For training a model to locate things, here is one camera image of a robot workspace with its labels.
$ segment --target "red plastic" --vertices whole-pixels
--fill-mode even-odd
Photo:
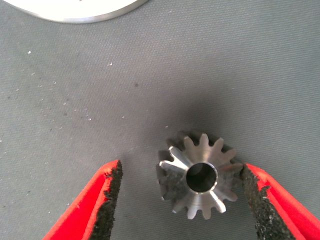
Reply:
[[[320,240],[320,221],[267,172],[246,164],[259,179],[259,191],[266,186],[267,197],[297,240]]]
[[[100,206],[108,200],[112,170],[119,160],[103,165],[58,219],[43,240],[88,240],[96,222]]]

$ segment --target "gray mat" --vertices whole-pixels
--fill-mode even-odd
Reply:
[[[157,151],[222,136],[320,217],[320,1],[150,0],[60,24],[0,2],[0,238],[41,239],[95,171],[121,159],[113,240],[255,239],[225,214],[171,213]]]

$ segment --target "metal gear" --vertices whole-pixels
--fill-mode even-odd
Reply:
[[[171,200],[172,212],[187,208],[187,218],[193,219],[198,210],[211,218],[211,208],[224,213],[225,199],[236,201],[232,192],[234,175],[243,169],[242,163],[231,163],[236,151],[222,152],[224,140],[219,138],[209,145],[208,135],[202,133],[195,145],[189,136],[183,138],[183,147],[169,147],[173,161],[161,160],[157,166],[158,183],[163,200]]]

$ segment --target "metal disc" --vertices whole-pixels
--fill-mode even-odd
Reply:
[[[126,14],[148,0],[4,0],[14,7],[60,23],[94,23]]]

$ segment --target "gear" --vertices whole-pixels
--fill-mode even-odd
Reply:
[[[236,151],[222,152],[222,138],[210,146],[205,133],[201,134],[198,145],[189,136],[183,138],[183,145],[184,149],[170,146],[173,161],[161,160],[158,164],[157,176],[163,200],[171,200],[174,213],[187,208],[188,219],[193,219],[201,210],[208,220],[212,207],[224,213],[223,201],[237,200],[231,188],[234,175],[243,169],[243,164],[230,162]]]

